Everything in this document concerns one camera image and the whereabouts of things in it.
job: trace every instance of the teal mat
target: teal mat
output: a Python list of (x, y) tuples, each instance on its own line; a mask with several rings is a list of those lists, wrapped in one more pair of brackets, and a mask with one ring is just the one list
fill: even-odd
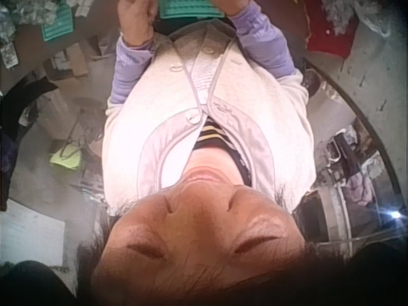
[(61, 4), (57, 10), (55, 22), (51, 25), (44, 25), (42, 29), (44, 41), (53, 40), (54, 38), (73, 32), (74, 25), (71, 8), (67, 4)]
[(224, 16), (209, 0), (159, 0), (159, 11), (162, 19)]

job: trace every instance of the green object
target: green object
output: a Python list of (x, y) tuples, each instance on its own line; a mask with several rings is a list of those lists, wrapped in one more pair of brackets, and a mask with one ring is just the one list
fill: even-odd
[(74, 31), (71, 8), (62, 3), (57, 10), (57, 18), (51, 25), (42, 26), (44, 41), (53, 40), (54, 38), (71, 33)]
[(75, 145), (67, 145), (65, 148), (61, 148), (57, 153), (52, 155), (50, 163), (59, 164), (65, 168), (76, 170), (81, 165), (81, 160), (82, 153), (80, 148)]
[(159, 0), (159, 11), (162, 19), (224, 16), (209, 0)]

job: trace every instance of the lavender sleeve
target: lavender sleeve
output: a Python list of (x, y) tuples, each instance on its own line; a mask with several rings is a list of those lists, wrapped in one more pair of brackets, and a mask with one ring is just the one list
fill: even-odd
[(295, 65), (281, 30), (272, 25), (252, 0), (238, 15), (229, 18), (245, 53), (275, 78), (295, 73)]
[(137, 48), (129, 48), (124, 44), (122, 38), (119, 38), (116, 45), (115, 74), (110, 94), (112, 104), (125, 103), (133, 87), (151, 63), (153, 55), (154, 46), (151, 41)]

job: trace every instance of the woman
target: woman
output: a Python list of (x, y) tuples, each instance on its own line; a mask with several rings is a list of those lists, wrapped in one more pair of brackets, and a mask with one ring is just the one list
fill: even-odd
[(213, 20), (166, 37), (152, 28), (157, 1), (119, 2), (103, 145), (118, 220), (92, 274), (98, 291), (223, 288), (304, 253), (291, 217), (315, 179), (302, 74), (254, 1), (213, 3), (236, 31)]
[(112, 217), (79, 249), (76, 298), (25, 262), (0, 279), (5, 305), (406, 299), (397, 251), (372, 245), (345, 266), (306, 248), (290, 214), (314, 181), (302, 76), (254, 2), (213, 3), (238, 40), (220, 22), (153, 35), (157, 2), (120, 0), (103, 150)]

